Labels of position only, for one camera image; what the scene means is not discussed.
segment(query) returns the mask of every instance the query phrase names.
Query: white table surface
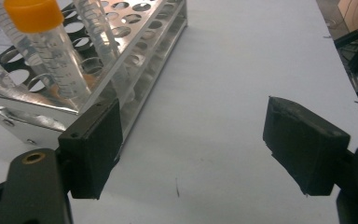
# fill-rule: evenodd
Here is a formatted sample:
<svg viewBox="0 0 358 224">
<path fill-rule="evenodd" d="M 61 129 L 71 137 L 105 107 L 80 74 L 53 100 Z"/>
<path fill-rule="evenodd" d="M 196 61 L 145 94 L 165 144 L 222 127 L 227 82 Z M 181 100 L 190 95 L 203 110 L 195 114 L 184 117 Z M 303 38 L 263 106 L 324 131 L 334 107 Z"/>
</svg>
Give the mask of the white table surface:
<svg viewBox="0 0 358 224">
<path fill-rule="evenodd" d="M 358 147 L 357 98 L 316 2 L 188 0 L 188 19 L 102 198 L 71 200 L 75 223 L 338 223 L 338 188 L 307 198 L 262 140 L 271 95 Z M 0 182 L 27 148 L 0 127 Z"/>
</svg>

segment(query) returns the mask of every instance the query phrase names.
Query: metal test tube rack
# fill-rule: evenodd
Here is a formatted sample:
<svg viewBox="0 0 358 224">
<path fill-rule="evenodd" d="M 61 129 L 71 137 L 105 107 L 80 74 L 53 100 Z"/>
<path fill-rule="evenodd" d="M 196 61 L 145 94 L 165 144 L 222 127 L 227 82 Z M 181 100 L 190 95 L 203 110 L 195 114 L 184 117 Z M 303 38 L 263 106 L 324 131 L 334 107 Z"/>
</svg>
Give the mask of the metal test tube rack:
<svg viewBox="0 0 358 224">
<path fill-rule="evenodd" d="M 125 139 L 187 25 L 186 0 L 107 0 L 102 3 L 114 27 L 112 32 L 120 52 L 116 62 L 102 67 L 84 28 L 68 34 L 84 60 L 82 64 L 87 73 L 84 78 L 90 95 L 61 98 L 54 84 L 49 86 L 48 77 L 38 77 L 23 59 L 13 59 L 18 55 L 13 47 L 0 55 L 0 63 L 9 73 L 29 74 L 16 88 L 0 86 L 0 124 L 24 143 L 55 148 L 57 137 L 91 105 L 116 97 L 111 79 L 122 64 L 130 77 L 128 91 L 119 99 Z M 81 23 L 72 4 L 62 13 L 64 26 Z"/>
</svg>

